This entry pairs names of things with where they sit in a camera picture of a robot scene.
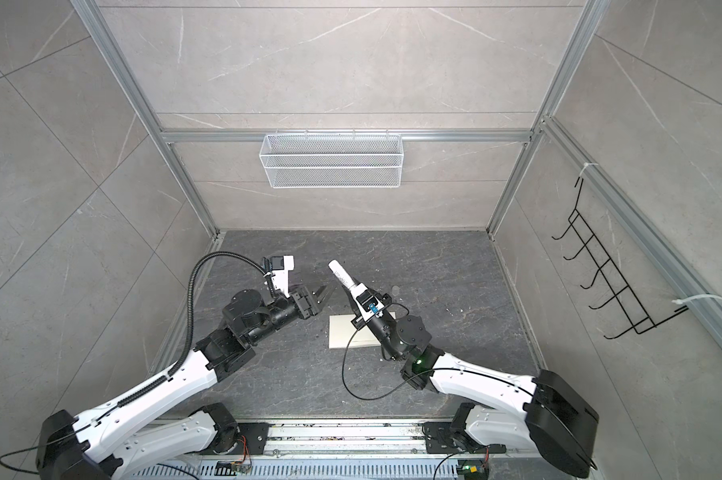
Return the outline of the white paper envelope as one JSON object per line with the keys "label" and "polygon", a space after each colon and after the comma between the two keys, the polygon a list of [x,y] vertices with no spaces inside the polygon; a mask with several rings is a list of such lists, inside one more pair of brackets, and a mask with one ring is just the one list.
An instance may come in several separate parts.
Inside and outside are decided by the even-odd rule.
{"label": "white paper envelope", "polygon": [[352,314],[330,315],[328,348],[350,349],[379,347],[380,342],[374,334],[366,327],[357,331],[352,324]]}

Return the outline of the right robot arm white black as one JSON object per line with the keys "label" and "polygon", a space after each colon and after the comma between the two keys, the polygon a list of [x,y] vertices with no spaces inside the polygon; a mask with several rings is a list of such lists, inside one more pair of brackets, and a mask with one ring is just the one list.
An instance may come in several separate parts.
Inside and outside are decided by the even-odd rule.
{"label": "right robot arm white black", "polygon": [[595,409],[560,375],[509,374],[463,361],[435,347],[422,319],[393,317],[387,294],[357,286],[346,293],[356,330],[368,329],[383,352],[402,364],[404,384],[464,398],[451,424],[464,450],[491,445],[533,446],[558,470],[586,478],[595,470],[599,423]]}

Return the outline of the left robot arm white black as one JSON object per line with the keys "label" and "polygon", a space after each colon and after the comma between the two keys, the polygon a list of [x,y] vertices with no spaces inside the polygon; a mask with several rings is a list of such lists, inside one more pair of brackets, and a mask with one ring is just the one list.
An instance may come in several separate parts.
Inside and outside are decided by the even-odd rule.
{"label": "left robot arm white black", "polygon": [[230,451],[238,424],[220,403],[154,426],[158,417],[222,382],[254,355],[255,345],[295,320],[318,315],[334,289],[299,285],[266,302],[257,290],[236,293],[220,326],[185,359],[95,408],[72,415],[62,410],[41,430],[36,467],[43,479],[123,479],[185,453]]}

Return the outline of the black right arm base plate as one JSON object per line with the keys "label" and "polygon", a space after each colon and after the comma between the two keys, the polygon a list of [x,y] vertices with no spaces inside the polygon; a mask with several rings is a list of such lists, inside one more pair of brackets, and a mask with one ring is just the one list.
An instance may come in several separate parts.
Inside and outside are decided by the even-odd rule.
{"label": "black right arm base plate", "polygon": [[505,454],[507,447],[502,444],[480,445],[468,435],[452,427],[450,422],[425,422],[421,425],[428,454]]}

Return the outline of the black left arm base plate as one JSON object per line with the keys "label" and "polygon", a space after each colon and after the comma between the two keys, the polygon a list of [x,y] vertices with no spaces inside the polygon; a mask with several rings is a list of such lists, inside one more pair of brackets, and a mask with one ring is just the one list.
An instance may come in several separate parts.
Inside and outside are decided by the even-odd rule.
{"label": "black left arm base plate", "polygon": [[215,454],[242,456],[245,451],[253,455],[263,455],[268,439],[270,424],[250,422],[227,428],[219,434],[211,446]]}

